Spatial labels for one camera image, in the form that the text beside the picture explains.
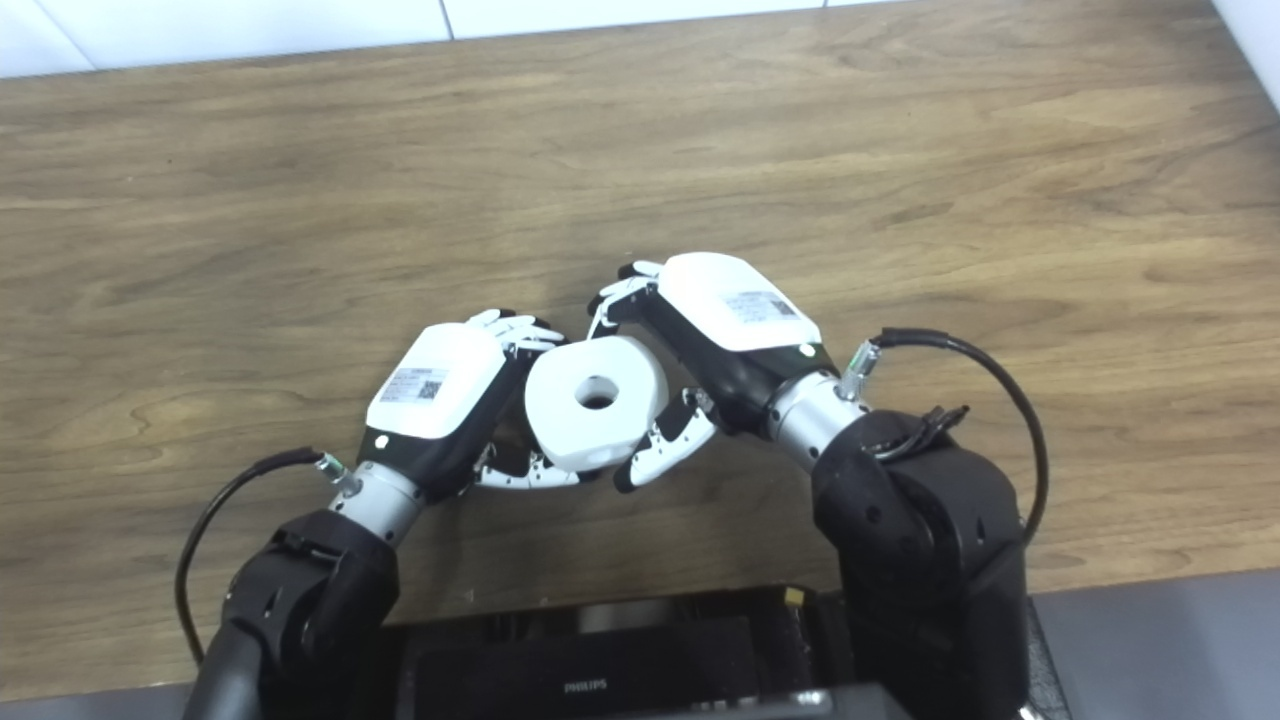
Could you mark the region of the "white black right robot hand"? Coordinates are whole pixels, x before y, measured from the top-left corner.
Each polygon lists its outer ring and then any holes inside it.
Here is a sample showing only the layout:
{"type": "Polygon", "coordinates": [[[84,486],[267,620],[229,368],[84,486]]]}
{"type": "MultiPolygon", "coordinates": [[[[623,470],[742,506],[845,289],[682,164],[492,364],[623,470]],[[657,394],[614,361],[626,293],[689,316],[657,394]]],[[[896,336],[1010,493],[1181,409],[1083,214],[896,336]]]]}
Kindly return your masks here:
{"type": "Polygon", "coordinates": [[[837,396],[818,325],[750,263],[684,252],[620,268],[589,304],[588,338],[639,325],[692,378],[614,470],[634,492],[718,434],[773,443],[804,471],[864,411],[837,396]]]}

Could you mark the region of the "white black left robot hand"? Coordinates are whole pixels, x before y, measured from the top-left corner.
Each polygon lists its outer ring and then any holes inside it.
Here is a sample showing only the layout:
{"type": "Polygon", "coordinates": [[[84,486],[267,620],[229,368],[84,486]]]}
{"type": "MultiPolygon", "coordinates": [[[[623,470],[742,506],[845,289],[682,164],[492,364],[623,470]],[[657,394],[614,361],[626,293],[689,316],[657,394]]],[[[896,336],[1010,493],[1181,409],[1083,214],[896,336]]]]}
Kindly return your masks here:
{"type": "Polygon", "coordinates": [[[500,489],[577,486],[539,450],[494,448],[535,361],[566,338],[543,319],[492,307],[425,328],[370,402],[357,464],[402,475],[421,503],[474,483],[500,489]]]}

